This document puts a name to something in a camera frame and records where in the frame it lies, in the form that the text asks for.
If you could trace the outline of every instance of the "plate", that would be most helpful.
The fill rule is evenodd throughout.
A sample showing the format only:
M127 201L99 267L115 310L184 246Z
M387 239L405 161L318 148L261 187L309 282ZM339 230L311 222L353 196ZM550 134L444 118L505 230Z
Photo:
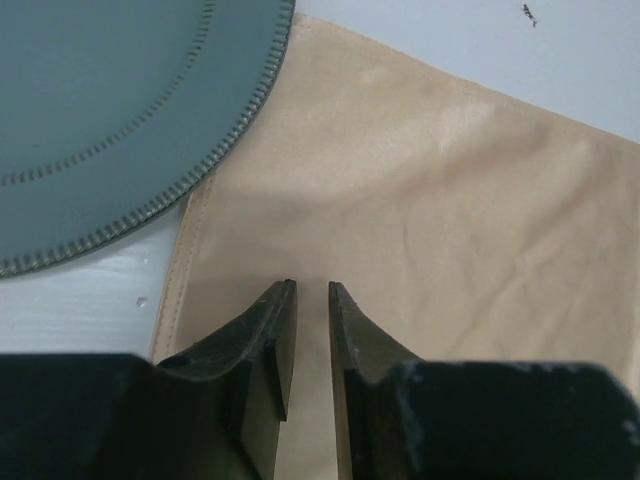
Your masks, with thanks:
M277 77L293 0L0 6L0 277L141 227L225 158Z

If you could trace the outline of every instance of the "tan fabric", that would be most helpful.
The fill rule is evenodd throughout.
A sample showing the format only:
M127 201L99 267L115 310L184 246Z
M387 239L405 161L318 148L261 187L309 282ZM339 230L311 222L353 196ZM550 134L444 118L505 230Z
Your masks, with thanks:
M298 17L264 110L189 202L153 358L297 279L277 479L337 478L330 280L424 358L590 360L637 397L639 154Z

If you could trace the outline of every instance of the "black mark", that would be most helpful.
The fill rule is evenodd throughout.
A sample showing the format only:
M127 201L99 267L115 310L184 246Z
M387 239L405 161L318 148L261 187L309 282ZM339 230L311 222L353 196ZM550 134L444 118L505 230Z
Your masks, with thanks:
M529 5L527 5L526 3L522 6L522 11L524 12L524 14L527 16L527 18L529 20L531 20L531 22L533 23L533 28L536 28L536 25L538 24L538 19L536 17L533 16L533 13L531 13L531 10L529 10Z

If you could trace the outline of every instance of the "table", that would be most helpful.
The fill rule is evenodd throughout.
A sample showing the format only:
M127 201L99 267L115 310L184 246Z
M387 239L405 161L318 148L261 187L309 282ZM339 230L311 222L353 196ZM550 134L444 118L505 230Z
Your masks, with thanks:
M640 142L640 2L298 0L449 73ZM148 356L184 202L85 257L0 281L0 351Z

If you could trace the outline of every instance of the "black robotic claw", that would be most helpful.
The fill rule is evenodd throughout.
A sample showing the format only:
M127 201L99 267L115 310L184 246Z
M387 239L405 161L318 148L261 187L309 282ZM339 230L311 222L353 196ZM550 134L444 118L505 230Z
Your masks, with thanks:
M425 362L329 286L340 480L640 478L640 415L603 368Z
M0 356L0 477L270 479L296 284L157 367L133 355Z

